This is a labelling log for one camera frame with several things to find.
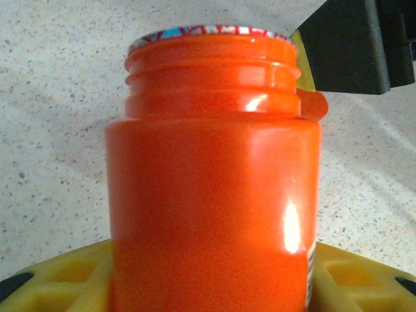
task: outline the bottle neck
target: bottle neck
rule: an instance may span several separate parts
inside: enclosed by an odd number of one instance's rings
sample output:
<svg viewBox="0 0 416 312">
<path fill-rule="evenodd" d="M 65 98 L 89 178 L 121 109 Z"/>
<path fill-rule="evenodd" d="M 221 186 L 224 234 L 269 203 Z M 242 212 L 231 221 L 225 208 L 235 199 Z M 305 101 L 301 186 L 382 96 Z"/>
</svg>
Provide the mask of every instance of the bottle neck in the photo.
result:
<svg viewBox="0 0 416 312">
<path fill-rule="evenodd" d="M 184 36 L 127 58 L 126 116 L 258 112 L 300 115 L 296 48 L 262 36 Z"/>
</svg>

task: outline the black plastic piece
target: black plastic piece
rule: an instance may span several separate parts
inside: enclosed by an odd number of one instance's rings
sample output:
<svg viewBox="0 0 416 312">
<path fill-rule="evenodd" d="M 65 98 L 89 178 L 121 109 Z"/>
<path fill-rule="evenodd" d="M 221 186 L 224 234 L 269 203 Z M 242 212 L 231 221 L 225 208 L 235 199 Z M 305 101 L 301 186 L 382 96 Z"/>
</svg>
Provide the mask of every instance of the black plastic piece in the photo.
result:
<svg viewBox="0 0 416 312">
<path fill-rule="evenodd" d="M 328 0 L 298 29 L 318 91 L 383 94 L 415 82 L 415 0 Z"/>
<path fill-rule="evenodd" d="M 410 85 L 415 82 L 416 1 L 378 0 L 377 5 L 390 85 Z"/>
<path fill-rule="evenodd" d="M 403 286 L 409 292 L 411 292 L 412 294 L 416 296 L 416 282 L 411 281 L 407 278 L 400 278 L 400 277 L 395 278 L 395 280 L 397 280 L 399 284 L 401 284 L 401 286 Z"/>
<path fill-rule="evenodd" d="M 33 273 L 24 272 L 0 281 L 0 304 L 28 282 L 33 276 Z"/>
</svg>

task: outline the white surface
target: white surface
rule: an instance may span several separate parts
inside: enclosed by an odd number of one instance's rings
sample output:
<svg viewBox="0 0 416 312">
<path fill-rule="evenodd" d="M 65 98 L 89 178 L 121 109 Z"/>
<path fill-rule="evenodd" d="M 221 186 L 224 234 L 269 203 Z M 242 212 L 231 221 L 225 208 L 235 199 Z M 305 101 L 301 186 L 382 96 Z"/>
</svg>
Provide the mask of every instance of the white surface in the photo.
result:
<svg viewBox="0 0 416 312">
<path fill-rule="evenodd" d="M 134 39 L 195 23 L 289 35 L 323 0 L 180 2 L 0 0 L 0 279 L 109 237 L 103 129 L 123 114 Z M 413 274 L 415 98 L 328 95 L 318 224 L 320 241 Z"/>
</svg>

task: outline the bottle label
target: bottle label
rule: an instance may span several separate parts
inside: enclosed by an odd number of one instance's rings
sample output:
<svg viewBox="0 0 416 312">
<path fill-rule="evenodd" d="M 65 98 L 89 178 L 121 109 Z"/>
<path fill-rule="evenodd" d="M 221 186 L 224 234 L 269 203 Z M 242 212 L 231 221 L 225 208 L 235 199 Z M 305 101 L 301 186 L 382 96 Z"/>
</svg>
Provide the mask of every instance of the bottle label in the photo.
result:
<svg viewBox="0 0 416 312">
<path fill-rule="evenodd" d="M 306 283 L 306 307 L 309 306 L 312 297 L 312 287 L 313 287 L 313 265 L 315 264 L 315 250 L 317 247 L 316 241 L 312 244 L 310 249 L 307 251 L 307 283 Z"/>
</svg>

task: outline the orange plastic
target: orange plastic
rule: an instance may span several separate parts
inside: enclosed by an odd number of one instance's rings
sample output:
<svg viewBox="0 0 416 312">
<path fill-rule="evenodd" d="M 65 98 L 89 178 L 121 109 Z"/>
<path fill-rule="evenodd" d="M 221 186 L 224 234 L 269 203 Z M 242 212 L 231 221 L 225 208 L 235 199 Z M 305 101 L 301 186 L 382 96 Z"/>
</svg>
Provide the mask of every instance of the orange plastic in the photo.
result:
<svg viewBox="0 0 416 312">
<path fill-rule="evenodd" d="M 322 93 L 296 89 L 296 94 L 302 102 L 302 117 L 318 122 L 328 113 L 328 102 Z"/>
<path fill-rule="evenodd" d="M 320 125 L 298 117 L 295 47 L 153 42 L 106 128 L 116 312 L 304 312 Z"/>
</svg>

